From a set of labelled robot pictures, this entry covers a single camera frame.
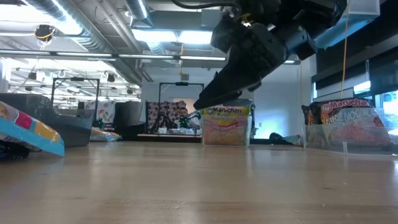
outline ceiling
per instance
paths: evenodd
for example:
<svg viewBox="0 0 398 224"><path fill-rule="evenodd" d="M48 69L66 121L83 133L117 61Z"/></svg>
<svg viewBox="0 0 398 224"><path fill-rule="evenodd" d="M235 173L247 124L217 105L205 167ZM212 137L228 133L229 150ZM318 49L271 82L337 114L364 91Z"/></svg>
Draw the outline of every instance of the ceiling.
<svg viewBox="0 0 398 224"><path fill-rule="evenodd" d="M206 0L185 0L198 4ZM48 0L47 2L72 2L80 16L80 20L88 20L90 24L89 34L98 31L98 35L104 40L104 44L110 46L113 52L129 54L156 54L153 46L138 40L134 30L147 30L146 25L140 21L131 22L131 13L127 8L126 0ZM175 6L169 0L147 0L150 18L154 28L160 31L172 32L178 39L182 38L183 31L202 30L211 32L220 19L220 9L187 10ZM43 47L43 42L37 40L33 32L41 24L48 24L56 28L53 39ZM48 50L56 52L87 52L87 49L78 44L78 38L65 33L64 24L57 22L50 14L34 9L32 6L4 6L0 7L0 49L12 50ZM209 43L205 44L176 44L174 42L162 42L163 52L166 54L208 57L225 57L226 55ZM107 61L90 60L60 60L13 57L7 58L11 65L12 78L11 89L17 93L38 93L48 95L52 78L55 77L85 77L98 78L102 90L100 95L105 96L128 96L139 98L141 92L139 86L142 82L179 82L180 72L189 74L191 83L209 83L216 71L221 70L226 62L209 60L141 60L124 59L130 71L121 71L115 68L113 63ZM28 80L30 71L35 71L40 79ZM107 81L108 74L115 74L115 82ZM22 84L32 86L33 91L27 91ZM65 82L68 86L92 86L92 83L76 84ZM127 89L132 88L134 93L128 95ZM90 96L95 93L94 89L86 89L82 95ZM57 95L70 94L68 91L57 90Z"/></svg>

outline table surface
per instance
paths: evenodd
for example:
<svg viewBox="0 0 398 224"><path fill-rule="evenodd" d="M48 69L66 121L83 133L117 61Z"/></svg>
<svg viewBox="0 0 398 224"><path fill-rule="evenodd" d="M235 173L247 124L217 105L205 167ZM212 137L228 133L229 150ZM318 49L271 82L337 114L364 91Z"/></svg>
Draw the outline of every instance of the table surface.
<svg viewBox="0 0 398 224"><path fill-rule="evenodd" d="M398 223L398 160L91 142L0 163L2 224Z"/></svg>

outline instant noodle package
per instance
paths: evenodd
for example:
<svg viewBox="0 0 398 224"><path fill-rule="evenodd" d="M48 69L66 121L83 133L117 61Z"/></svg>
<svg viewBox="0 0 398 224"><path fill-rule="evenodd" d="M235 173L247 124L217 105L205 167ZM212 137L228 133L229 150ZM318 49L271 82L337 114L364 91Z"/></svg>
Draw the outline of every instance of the instant noodle package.
<svg viewBox="0 0 398 224"><path fill-rule="evenodd" d="M371 101L345 99L302 106L307 142L312 147L386 147L391 139Z"/></svg>
<svg viewBox="0 0 398 224"><path fill-rule="evenodd" d="M248 146L251 131L250 106L216 106L202 110L203 143Z"/></svg>
<svg viewBox="0 0 398 224"><path fill-rule="evenodd" d="M65 153L58 132L0 101L0 144L1 142L12 142L30 150L43 150L60 156Z"/></svg>
<svg viewBox="0 0 398 224"><path fill-rule="evenodd" d="M90 141L110 142L110 141L117 141L121 138L122 136L116 133L102 131L100 130L100 128L91 129Z"/></svg>

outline white wall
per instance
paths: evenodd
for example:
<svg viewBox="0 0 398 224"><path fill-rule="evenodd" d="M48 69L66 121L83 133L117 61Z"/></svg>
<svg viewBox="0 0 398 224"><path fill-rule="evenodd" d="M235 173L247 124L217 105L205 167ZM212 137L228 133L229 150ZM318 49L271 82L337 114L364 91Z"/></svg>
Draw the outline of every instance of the white wall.
<svg viewBox="0 0 398 224"><path fill-rule="evenodd" d="M11 68L7 60L0 60L0 93L7 93L11 80Z"/></svg>
<svg viewBox="0 0 398 224"><path fill-rule="evenodd" d="M349 78L344 81L343 89L346 90L348 88L352 88L352 87L354 87L358 84L364 83L366 81L368 81L368 77L366 74L362 74L362 75L355 76L353 78ZM341 91L341 82L338 82L338 83L332 84L330 86L324 87L322 89L319 89L318 96L325 96L327 94L334 93L337 91Z"/></svg>
<svg viewBox="0 0 398 224"><path fill-rule="evenodd" d="M262 80L254 92L256 138L267 139L273 132L282 136L302 133L301 105L311 103L314 74L316 58L312 56L301 67L282 65Z"/></svg>

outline black robotic arm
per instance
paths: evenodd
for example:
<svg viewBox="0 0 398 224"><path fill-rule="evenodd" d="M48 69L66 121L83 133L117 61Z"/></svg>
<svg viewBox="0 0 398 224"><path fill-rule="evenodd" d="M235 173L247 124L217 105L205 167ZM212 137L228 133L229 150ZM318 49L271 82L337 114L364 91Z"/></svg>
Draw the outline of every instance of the black robotic arm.
<svg viewBox="0 0 398 224"><path fill-rule="evenodd" d="M238 0L199 6L172 2L190 9L232 7L211 38L212 46L228 55L228 63L200 93L196 109L236 99L246 88L254 91L293 54L300 60L315 54L314 39L334 26L347 7L347 0Z"/></svg>

